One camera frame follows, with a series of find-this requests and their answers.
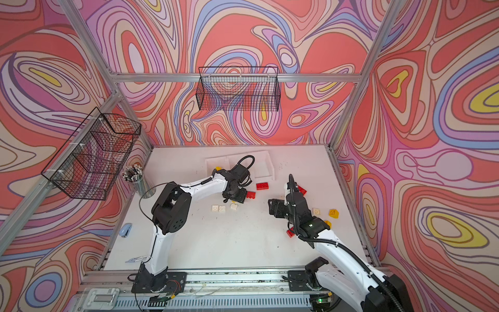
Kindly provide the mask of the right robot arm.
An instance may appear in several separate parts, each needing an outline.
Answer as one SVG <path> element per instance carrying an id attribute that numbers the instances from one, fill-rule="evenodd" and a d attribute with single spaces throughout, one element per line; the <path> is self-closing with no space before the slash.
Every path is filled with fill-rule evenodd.
<path id="1" fill-rule="evenodd" d="M 312 214 L 301 192 L 270 199 L 269 214 L 287 220 L 296 236 L 320 257 L 305 267 L 305 284 L 327 289 L 355 311 L 413 311 L 405 283 L 362 260 L 326 221 Z"/>

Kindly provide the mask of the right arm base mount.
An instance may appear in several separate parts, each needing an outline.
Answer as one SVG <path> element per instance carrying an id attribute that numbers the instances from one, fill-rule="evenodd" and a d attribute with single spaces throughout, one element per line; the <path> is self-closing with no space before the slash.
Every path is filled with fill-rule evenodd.
<path id="1" fill-rule="evenodd" d="M 291 291 L 325 291 L 316 277 L 318 269 L 324 265 L 328 265 L 329 261 L 323 257 L 317 257 L 310 263 L 304 266 L 304 270 L 289 270 L 287 275 L 283 275 L 282 279 L 288 283 Z"/>

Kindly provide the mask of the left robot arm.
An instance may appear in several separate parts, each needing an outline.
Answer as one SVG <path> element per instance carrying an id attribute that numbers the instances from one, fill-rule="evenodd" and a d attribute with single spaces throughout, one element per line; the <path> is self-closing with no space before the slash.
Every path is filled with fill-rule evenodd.
<path id="1" fill-rule="evenodd" d="M 176 232 L 187 222 L 191 203 L 219 194 L 224 202 L 244 203 L 246 187 L 252 183 L 249 168 L 242 164 L 231 170 L 213 170 L 205 179 L 192 183 L 168 182 L 152 207 L 155 235 L 145 270 L 156 277 L 168 268 L 168 255 Z"/>

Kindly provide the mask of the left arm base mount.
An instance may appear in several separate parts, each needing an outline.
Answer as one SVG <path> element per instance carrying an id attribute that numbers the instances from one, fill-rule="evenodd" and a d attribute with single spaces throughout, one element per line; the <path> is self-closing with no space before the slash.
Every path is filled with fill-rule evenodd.
<path id="1" fill-rule="evenodd" d="M 153 275 L 142 263 L 139 271 L 130 274 L 127 279 L 133 283 L 131 292 L 135 294 L 166 293 L 178 295 L 185 289 L 187 273 L 165 269 L 157 275 Z"/>

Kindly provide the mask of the red arch lego piece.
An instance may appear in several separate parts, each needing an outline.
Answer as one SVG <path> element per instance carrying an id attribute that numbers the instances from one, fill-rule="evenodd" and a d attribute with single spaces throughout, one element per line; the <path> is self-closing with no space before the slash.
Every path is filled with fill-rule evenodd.
<path id="1" fill-rule="evenodd" d="M 305 196 L 305 195 L 307 194 L 307 191 L 306 191 L 304 188 L 302 188 L 301 186 L 299 186 L 299 185 L 298 185 L 298 190 L 299 190 L 299 192 L 300 192 L 303 196 Z"/>

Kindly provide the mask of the yellow lego brick front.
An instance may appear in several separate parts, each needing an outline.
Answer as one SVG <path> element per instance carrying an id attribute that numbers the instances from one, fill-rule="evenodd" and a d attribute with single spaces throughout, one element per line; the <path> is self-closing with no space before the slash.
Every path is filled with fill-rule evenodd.
<path id="1" fill-rule="evenodd" d="M 336 209 L 330 209 L 328 212 L 329 217 L 338 219 L 339 218 L 339 211 Z"/>

